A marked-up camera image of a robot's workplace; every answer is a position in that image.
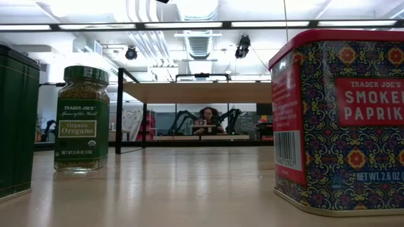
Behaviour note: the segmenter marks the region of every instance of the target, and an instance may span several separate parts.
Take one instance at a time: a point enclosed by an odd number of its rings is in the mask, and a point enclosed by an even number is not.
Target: wooden shelf
[[[271,83],[125,83],[143,103],[272,103]]]

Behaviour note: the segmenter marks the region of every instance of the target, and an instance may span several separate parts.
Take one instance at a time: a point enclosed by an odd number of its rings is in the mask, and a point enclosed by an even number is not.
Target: jar label
[[[60,98],[56,124],[55,161],[108,156],[109,105],[104,101]]]

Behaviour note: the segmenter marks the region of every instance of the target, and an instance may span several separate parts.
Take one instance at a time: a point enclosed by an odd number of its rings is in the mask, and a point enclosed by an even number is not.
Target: net weight text
[[[404,172],[364,172],[355,176],[360,182],[404,181]]]

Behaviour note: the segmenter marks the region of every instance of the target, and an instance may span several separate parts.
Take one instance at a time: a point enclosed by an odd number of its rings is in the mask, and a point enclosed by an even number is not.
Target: green lid
[[[109,74],[90,66],[69,66],[64,69],[63,79],[96,79],[108,84]]]

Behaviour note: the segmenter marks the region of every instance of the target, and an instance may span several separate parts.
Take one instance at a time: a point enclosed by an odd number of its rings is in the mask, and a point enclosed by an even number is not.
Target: glass jar
[[[109,74],[87,66],[69,66],[57,98],[57,171],[96,170],[108,158]]]

